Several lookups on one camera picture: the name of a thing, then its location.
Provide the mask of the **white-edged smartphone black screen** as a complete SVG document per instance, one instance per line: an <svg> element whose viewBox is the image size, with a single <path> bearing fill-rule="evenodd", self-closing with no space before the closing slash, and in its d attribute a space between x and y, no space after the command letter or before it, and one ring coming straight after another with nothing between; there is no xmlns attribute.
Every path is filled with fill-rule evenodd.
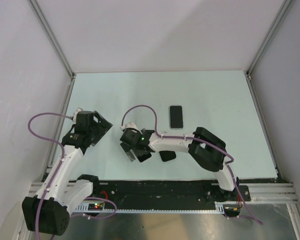
<svg viewBox="0 0 300 240"><path fill-rule="evenodd" d="M177 155L174 151L164 150L159 152L160 158L163 162L169 162L176 159Z"/></svg>

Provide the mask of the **black silicone phone case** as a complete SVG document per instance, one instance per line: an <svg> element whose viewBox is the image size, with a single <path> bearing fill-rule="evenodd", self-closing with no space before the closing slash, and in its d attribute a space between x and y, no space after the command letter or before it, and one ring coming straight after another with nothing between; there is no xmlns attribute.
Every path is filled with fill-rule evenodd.
<svg viewBox="0 0 300 240"><path fill-rule="evenodd" d="M139 155L137 156L137 159L140 163L143 163L144 161L146 161L147 159L151 158L152 154L151 153L147 153L147 154L143 154L143 155Z"/></svg>

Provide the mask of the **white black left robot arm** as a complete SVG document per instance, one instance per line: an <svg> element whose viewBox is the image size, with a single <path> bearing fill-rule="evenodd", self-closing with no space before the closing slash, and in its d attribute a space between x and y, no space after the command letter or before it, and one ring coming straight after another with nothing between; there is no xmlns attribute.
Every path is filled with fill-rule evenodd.
<svg viewBox="0 0 300 240"><path fill-rule="evenodd" d="M86 198L97 199L101 194L97 176L82 174L70 190L66 187L71 174L83 159L87 149L95 146L113 126L97 111L78 108L70 117L73 124L61 141L61 153L44 183L33 197L22 202L27 229L40 234L61 236L65 233L75 208Z"/></svg>

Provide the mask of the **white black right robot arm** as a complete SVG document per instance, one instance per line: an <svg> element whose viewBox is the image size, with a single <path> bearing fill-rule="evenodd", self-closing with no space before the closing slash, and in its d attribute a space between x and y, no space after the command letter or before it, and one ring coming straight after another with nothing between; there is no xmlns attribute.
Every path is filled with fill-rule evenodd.
<svg viewBox="0 0 300 240"><path fill-rule="evenodd" d="M176 159L177 152L189 154L203 169L216 177L222 197L228 201L239 195L237 177L230 164L234 158L227 153L226 144L203 127L189 134L166 135L155 130L139 130L133 122L122 126L120 146L131 161L144 162L159 153L163 162Z"/></svg>

